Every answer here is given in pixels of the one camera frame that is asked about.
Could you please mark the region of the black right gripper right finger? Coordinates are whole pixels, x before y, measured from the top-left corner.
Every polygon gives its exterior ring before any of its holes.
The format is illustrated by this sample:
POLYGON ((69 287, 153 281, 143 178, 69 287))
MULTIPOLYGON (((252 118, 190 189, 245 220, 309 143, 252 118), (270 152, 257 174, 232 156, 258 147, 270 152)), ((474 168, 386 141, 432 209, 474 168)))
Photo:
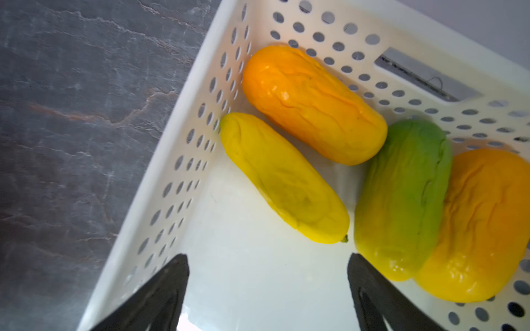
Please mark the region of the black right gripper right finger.
POLYGON ((347 276, 361 330, 442 330, 362 255, 353 253, 347 276))

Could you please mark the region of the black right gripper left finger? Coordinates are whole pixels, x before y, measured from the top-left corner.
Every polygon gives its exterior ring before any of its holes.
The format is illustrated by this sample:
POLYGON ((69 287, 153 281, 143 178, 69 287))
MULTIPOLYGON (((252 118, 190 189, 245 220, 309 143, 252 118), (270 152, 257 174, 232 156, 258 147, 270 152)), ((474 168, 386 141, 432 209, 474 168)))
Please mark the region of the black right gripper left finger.
POLYGON ((176 255, 93 330, 176 330, 190 275, 188 257, 176 255))

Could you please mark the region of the yellow green mango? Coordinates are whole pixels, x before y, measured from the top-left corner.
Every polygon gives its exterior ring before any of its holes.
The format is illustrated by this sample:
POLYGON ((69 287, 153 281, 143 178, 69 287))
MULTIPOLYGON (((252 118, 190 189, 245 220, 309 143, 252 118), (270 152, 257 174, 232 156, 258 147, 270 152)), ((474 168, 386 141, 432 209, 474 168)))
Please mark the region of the yellow green mango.
POLYGON ((389 126, 372 158, 355 210, 355 244, 391 281, 415 277, 438 241, 452 164, 451 143, 436 124, 389 126))

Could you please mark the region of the small yellow mango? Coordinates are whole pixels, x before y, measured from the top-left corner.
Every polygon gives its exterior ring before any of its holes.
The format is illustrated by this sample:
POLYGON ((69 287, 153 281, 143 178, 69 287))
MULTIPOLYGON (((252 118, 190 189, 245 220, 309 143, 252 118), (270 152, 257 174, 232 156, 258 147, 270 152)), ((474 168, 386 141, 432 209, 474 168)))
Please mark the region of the small yellow mango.
POLYGON ((220 121, 219 135, 230 160, 285 223, 320 244, 349 240, 349 213, 335 190, 270 125, 231 113, 220 121))

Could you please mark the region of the yellow orange long mango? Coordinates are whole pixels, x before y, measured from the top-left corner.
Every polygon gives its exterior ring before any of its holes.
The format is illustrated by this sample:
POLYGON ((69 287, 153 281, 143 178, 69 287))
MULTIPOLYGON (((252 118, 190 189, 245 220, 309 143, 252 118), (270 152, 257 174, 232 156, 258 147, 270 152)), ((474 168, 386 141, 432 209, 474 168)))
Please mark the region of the yellow orange long mango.
POLYGON ((529 162, 504 150, 454 157, 436 248, 414 281, 434 297, 473 303, 497 295, 529 241, 529 162))

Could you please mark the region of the orange wrinkled small mango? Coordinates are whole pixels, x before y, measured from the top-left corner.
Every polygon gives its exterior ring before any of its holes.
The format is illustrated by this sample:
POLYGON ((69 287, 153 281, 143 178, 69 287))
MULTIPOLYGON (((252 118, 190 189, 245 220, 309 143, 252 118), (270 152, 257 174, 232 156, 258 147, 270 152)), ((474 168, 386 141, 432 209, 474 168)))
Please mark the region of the orange wrinkled small mango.
POLYGON ((276 45, 257 51, 242 87, 270 121, 336 163, 362 164, 386 141, 383 116, 298 49, 276 45))

